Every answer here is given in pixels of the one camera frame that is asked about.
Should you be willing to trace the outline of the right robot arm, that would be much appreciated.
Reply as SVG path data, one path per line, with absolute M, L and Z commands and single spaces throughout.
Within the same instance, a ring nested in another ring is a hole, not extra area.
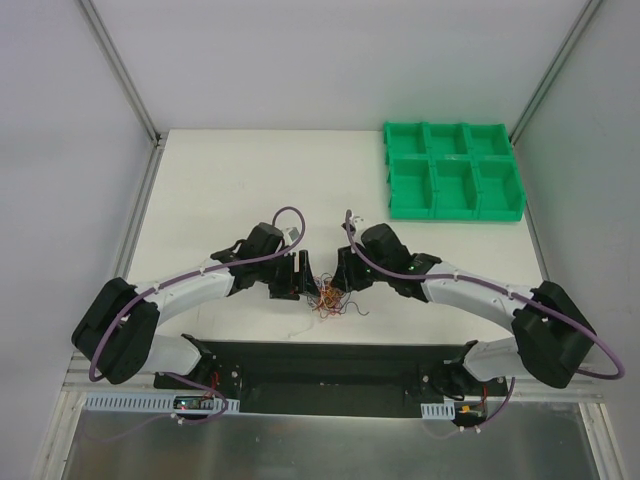
M 527 287 L 475 276 L 410 252 L 386 223 L 369 226 L 352 217 L 342 227 L 349 244 L 338 251 L 336 288 L 360 291 L 384 282 L 403 297 L 454 307 L 509 332 L 501 340 L 468 342 L 443 366 L 457 392 L 473 394 L 487 381 L 525 374 L 562 389 L 579 372 L 595 331 L 560 285 Z

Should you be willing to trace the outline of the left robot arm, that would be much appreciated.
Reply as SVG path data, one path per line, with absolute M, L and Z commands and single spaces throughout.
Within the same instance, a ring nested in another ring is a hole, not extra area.
M 308 253 L 294 249 L 301 238 L 295 227 L 280 230 L 261 222 L 247 238 L 173 278 L 139 285 L 109 280 L 71 336 L 91 362 L 91 380 L 118 385 L 149 371 L 173 374 L 191 389 L 212 386 L 217 366 L 205 343 L 190 334 L 161 335 L 158 327 L 257 283 L 267 286 L 272 299 L 318 297 Z

